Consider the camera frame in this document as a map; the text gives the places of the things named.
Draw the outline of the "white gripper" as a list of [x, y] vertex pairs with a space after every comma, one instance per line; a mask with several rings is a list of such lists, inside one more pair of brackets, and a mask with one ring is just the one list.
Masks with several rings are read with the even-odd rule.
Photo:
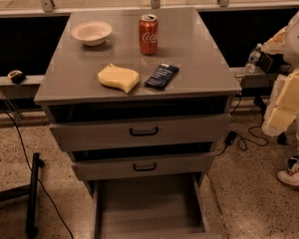
[[[286, 28], [283, 27], [266, 41], [261, 51], [269, 55], [282, 54]], [[299, 68], [288, 76], [279, 75], [263, 117], [262, 131], [269, 136], [284, 132], [299, 116]]]

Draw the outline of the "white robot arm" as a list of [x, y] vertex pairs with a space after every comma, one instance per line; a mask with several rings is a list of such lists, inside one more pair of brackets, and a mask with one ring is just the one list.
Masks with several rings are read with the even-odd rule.
[[268, 55], [282, 55], [293, 68], [288, 76], [278, 76], [264, 115], [262, 131], [277, 136], [299, 116], [299, 11], [286, 27], [263, 44], [261, 51]]

